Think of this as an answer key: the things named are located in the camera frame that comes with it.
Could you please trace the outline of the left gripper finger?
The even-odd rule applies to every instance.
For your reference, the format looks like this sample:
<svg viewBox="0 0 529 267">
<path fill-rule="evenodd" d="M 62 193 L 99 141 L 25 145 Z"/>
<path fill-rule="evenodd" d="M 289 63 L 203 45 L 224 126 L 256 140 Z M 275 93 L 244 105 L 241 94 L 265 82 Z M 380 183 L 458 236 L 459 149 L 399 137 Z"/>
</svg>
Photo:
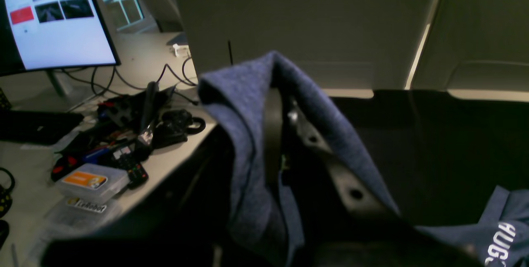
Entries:
<svg viewBox="0 0 529 267">
<path fill-rule="evenodd" d="M 298 111 L 293 97 L 283 96 L 272 87 L 266 96 L 263 112 L 263 156 L 266 182 L 278 185 L 284 171 L 290 169 L 291 143 L 297 134 Z"/>
</svg>

